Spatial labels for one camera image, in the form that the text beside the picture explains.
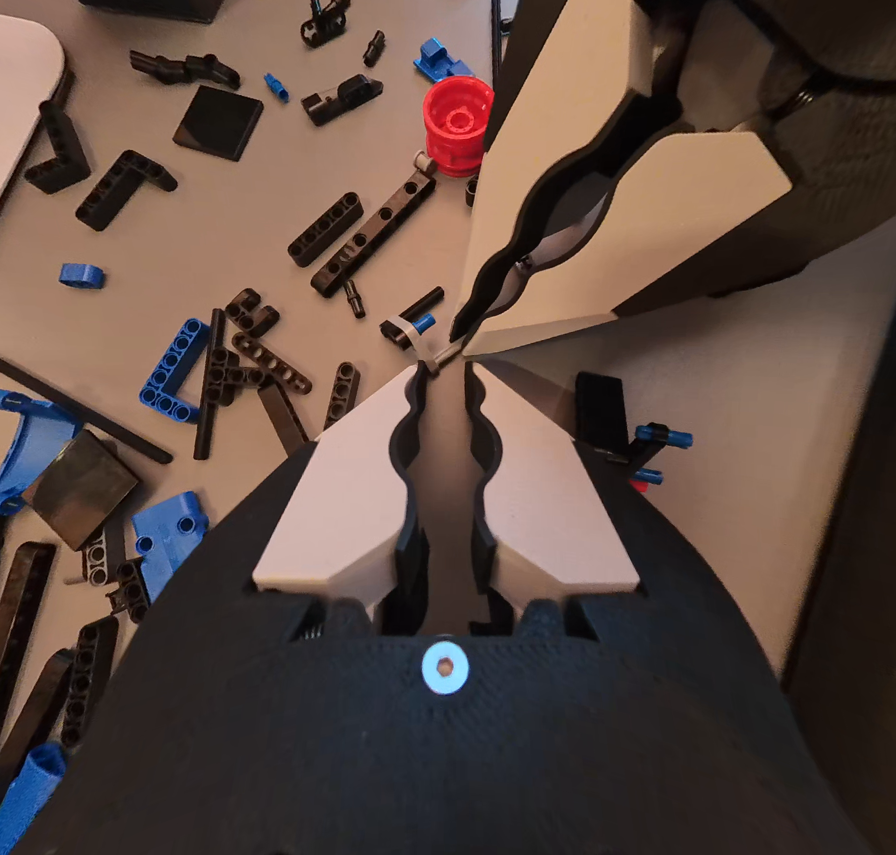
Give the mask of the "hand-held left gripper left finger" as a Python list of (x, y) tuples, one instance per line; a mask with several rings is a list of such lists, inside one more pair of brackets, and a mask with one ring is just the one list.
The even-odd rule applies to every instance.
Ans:
[(421, 625), (429, 545), (409, 467), (429, 368), (403, 370), (324, 431), (252, 572), (260, 590), (354, 599), (384, 625)]

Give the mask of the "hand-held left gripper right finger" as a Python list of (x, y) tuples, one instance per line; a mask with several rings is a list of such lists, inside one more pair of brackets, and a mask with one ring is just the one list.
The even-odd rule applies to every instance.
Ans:
[(634, 592), (641, 581), (574, 437), (483, 363), (464, 368), (473, 496), (472, 571), (478, 592), (530, 603)]

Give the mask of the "small black blue brick assembly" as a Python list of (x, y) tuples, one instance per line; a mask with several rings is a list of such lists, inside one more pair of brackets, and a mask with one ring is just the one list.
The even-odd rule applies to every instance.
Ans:
[(665, 424), (636, 427), (628, 437), (623, 382), (621, 379), (587, 371), (580, 372), (574, 385), (575, 437), (606, 458), (635, 490), (664, 481), (663, 473), (648, 463), (666, 447), (689, 449), (693, 436)]

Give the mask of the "black short axle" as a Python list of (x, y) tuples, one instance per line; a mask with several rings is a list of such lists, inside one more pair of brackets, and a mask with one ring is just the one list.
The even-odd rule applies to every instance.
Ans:
[(409, 308), (399, 313), (399, 316), (407, 322), (414, 322), (423, 318), (434, 307), (439, 305), (444, 299), (444, 290), (441, 286), (427, 292), (418, 301), (415, 301)]

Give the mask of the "grey desk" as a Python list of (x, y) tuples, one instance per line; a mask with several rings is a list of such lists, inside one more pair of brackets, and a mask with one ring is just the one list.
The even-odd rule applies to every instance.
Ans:
[[(326, 6), (330, 0), (320, 0)], [(425, 335), (446, 344), (470, 217), (464, 182), (439, 177), (433, 196), (358, 273), (366, 318), (339, 292), (322, 299), (287, 245), (354, 190), (365, 215), (412, 172), (423, 148), (427, 82), (412, 63), (435, 36), (490, 78), (490, 0), (351, 0), (345, 32), (318, 48), (300, 37), (310, 0), (226, 0), (209, 26), (88, 10), (77, 0), (2, 0), (2, 14), (37, 21), (73, 70), (66, 107), (92, 176), (56, 195), (25, 181), (2, 210), (2, 356), (163, 447), (159, 466), (125, 446), (140, 478), (129, 517), (194, 491), (218, 523), (284, 459), (257, 395), (219, 415), (210, 459), (193, 459), (195, 429), (151, 411), (139, 392), (185, 320), (210, 319), (251, 287), (281, 313), (265, 337), (313, 381), (295, 400), (312, 437), (322, 430), (338, 365), (361, 369), (364, 399), (408, 366), (379, 323), (440, 285)], [(516, 0), (502, 0), (504, 13)], [(183, 60), (216, 55), (238, 91), (210, 82), (164, 85), (129, 52)], [(289, 93), (282, 104), (264, 83)], [(357, 74), (382, 95), (321, 127), (302, 98)], [(201, 85), (261, 100), (238, 162), (173, 143)], [(102, 232), (74, 216), (125, 150), (165, 167), (166, 192), (144, 183)], [(101, 267), (100, 290), (58, 281), (64, 263)], [(894, 222), (813, 262), (795, 278), (727, 299), (662, 311), (511, 352), (506, 360), (564, 387), (582, 369), (624, 384), (630, 425), (659, 422), (694, 435), (651, 464), (665, 481), (650, 500), (700, 550), (752, 625), (771, 666), (790, 648), (894, 301)]]

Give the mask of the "red wheel rim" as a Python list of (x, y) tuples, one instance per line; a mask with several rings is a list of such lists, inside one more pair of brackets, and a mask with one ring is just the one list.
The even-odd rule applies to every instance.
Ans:
[(454, 178), (478, 172), (494, 98), (493, 89), (477, 77), (446, 77), (430, 88), (422, 114), (426, 152), (437, 171)]

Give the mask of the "black angled beam flat plate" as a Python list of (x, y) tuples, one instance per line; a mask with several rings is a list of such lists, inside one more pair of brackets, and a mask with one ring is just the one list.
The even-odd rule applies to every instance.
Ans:
[[(353, 363), (345, 361), (339, 366), (323, 423), (325, 431), (353, 410), (357, 401), (360, 381), (360, 369)], [(285, 388), (273, 375), (266, 374), (264, 376), (257, 389), (257, 394), (287, 456), (292, 455), (309, 442), (310, 439)]]

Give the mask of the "black small thick connector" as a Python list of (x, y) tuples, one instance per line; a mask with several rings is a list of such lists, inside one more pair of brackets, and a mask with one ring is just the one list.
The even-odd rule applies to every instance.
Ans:
[(148, 589), (141, 571), (142, 557), (124, 560), (116, 570), (118, 587), (106, 594), (110, 613), (126, 613), (130, 621), (139, 625), (151, 606)]

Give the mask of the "black medium straight beam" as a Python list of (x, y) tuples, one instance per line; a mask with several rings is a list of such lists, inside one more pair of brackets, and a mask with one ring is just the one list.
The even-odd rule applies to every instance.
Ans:
[(311, 288), (327, 299), (336, 294), (432, 195), (436, 185), (434, 177), (415, 171), (314, 273)]

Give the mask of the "dark grey short beam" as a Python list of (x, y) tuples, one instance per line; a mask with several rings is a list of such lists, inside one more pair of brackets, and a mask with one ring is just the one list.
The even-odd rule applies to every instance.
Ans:
[(92, 587), (104, 587), (115, 578), (110, 569), (105, 529), (100, 527), (85, 542), (81, 550), (84, 580)]

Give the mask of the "black forked connector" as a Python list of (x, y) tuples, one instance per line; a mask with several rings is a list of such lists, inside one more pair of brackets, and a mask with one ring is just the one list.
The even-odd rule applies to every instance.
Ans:
[(351, 0), (330, 0), (326, 6), (322, 6), (320, 0), (310, 0), (311, 18), (300, 28), (300, 37), (306, 47), (318, 48), (342, 35), (350, 6)]

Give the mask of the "black square tile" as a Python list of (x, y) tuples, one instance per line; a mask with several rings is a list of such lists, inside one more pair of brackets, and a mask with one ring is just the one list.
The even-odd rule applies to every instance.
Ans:
[(261, 100), (201, 85), (175, 130), (173, 143), (238, 162), (263, 109)]
[(79, 550), (139, 485), (105, 441), (83, 430), (21, 497), (70, 549)]

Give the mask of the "black short straight beam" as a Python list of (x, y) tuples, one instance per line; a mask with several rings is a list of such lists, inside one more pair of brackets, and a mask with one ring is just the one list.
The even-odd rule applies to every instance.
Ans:
[(363, 215), (364, 209), (357, 193), (346, 192), (293, 240), (287, 247), (288, 255), (297, 267), (310, 266)]

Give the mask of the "black linked connectors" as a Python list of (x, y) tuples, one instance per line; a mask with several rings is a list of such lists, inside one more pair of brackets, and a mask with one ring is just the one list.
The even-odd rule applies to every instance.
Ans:
[(183, 60), (171, 60), (162, 55), (150, 56), (131, 50), (129, 61), (132, 69), (164, 85), (205, 81), (233, 91), (238, 91), (241, 87), (239, 73), (214, 54), (187, 55)]

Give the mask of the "black angled beam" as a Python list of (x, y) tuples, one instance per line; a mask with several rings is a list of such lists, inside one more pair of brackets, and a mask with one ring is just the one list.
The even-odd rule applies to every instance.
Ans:
[(166, 192), (178, 187), (176, 178), (161, 164), (127, 149), (75, 210), (74, 216), (91, 230), (102, 232), (144, 183)]
[(89, 178), (91, 167), (65, 111), (47, 100), (39, 104), (39, 115), (54, 156), (28, 167), (23, 177), (42, 192), (52, 195)]

